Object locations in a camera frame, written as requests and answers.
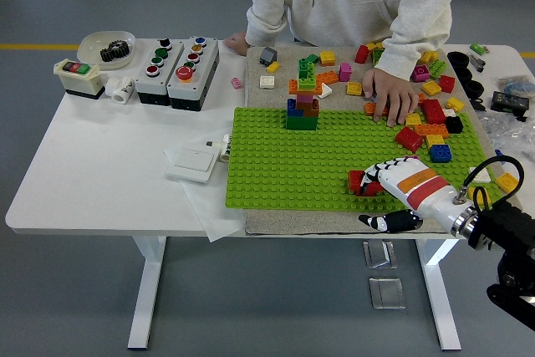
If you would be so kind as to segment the person's left hand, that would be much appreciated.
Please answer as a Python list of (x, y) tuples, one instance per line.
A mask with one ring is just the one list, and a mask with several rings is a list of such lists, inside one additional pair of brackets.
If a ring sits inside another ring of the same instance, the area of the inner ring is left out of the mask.
[(408, 114), (415, 111), (419, 96), (409, 81), (397, 78), (381, 69), (370, 69), (362, 79), (364, 96), (375, 99), (373, 121), (379, 122), (386, 106), (389, 106), (387, 125), (403, 125)]

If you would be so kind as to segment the person's right hand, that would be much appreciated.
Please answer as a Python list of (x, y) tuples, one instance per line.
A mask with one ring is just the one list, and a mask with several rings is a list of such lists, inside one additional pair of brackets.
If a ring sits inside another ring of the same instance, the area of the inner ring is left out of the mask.
[(223, 43), (232, 52), (241, 56), (246, 56), (247, 51), (250, 48), (250, 45), (246, 41), (246, 33), (246, 31), (234, 33), (230, 37), (224, 39)]

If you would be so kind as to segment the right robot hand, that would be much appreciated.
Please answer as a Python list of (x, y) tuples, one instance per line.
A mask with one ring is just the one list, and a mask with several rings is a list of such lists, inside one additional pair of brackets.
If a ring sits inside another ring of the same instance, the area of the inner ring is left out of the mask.
[(403, 156), (377, 163), (364, 171), (360, 185), (378, 182), (385, 191), (424, 219), (433, 219), (452, 235), (459, 216), (473, 207), (460, 201), (459, 191), (417, 158)]

